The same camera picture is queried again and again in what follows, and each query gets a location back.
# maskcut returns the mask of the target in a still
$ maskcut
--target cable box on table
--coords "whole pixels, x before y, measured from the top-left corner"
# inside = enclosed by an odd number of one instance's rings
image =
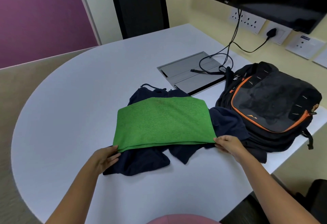
[[[224,75],[210,75],[190,71],[191,69],[201,70],[199,61],[207,56],[209,55],[202,51],[159,66],[157,69],[175,89],[180,89],[192,96],[226,79]],[[201,66],[209,72],[218,72],[221,64],[208,57],[201,62]]]

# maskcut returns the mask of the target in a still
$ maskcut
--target folded green cloth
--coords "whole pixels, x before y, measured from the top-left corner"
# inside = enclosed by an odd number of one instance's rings
[[[118,110],[113,145],[118,151],[172,144],[214,143],[215,131],[203,100],[148,98]]]

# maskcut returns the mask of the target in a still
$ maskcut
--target yellow wall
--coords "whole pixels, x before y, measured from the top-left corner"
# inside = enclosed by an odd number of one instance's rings
[[[214,0],[166,0],[169,21],[172,26],[190,23],[220,43],[227,45],[233,35],[235,24],[228,20],[231,7]],[[323,95],[321,105],[327,108],[327,69],[285,50],[285,44],[295,32],[279,46],[268,42],[257,52],[248,54],[236,46],[232,50],[250,62],[266,61],[276,65],[281,71],[311,83]],[[235,42],[242,48],[253,50],[264,42],[264,38],[239,29]],[[327,41],[327,18],[324,18],[311,33],[322,41]],[[314,135],[315,149],[309,151],[303,145],[291,156],[275,174],[293,191],[306,193],[313,180],[327,179],[327,125]]]

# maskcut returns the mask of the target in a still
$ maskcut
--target pink shirt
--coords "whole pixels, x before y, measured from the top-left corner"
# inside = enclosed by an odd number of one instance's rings
[[[170,214],[150,221],[148,224],[220,224],[214,220],[194,214]]]

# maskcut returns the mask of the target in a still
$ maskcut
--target person's left hand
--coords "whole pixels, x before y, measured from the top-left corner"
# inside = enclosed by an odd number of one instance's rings
[[[103,173],[106,169],[118,161],[118,157],[121,155],[121,153],[115,154],[117,152],[117,148],[118,145],[108,148],[101,148],[95,151],[90,157],[89,161],[95,166],[98,174]]]

